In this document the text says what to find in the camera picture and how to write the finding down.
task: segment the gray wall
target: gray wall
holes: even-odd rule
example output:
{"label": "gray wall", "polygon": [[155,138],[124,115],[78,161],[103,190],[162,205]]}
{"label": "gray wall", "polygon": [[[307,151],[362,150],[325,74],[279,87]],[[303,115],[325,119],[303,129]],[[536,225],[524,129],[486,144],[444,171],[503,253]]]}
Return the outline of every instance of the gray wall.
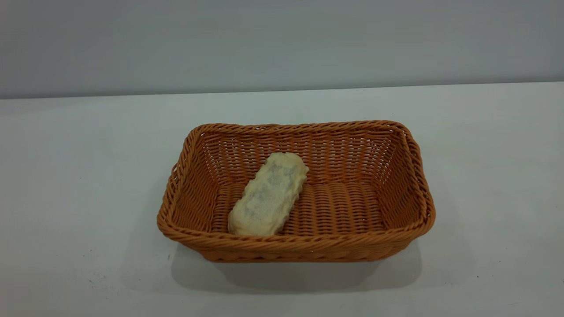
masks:
{"label": "gray wall", "polygon": [[0,96],[564,80],[563,0],[0,0]]}

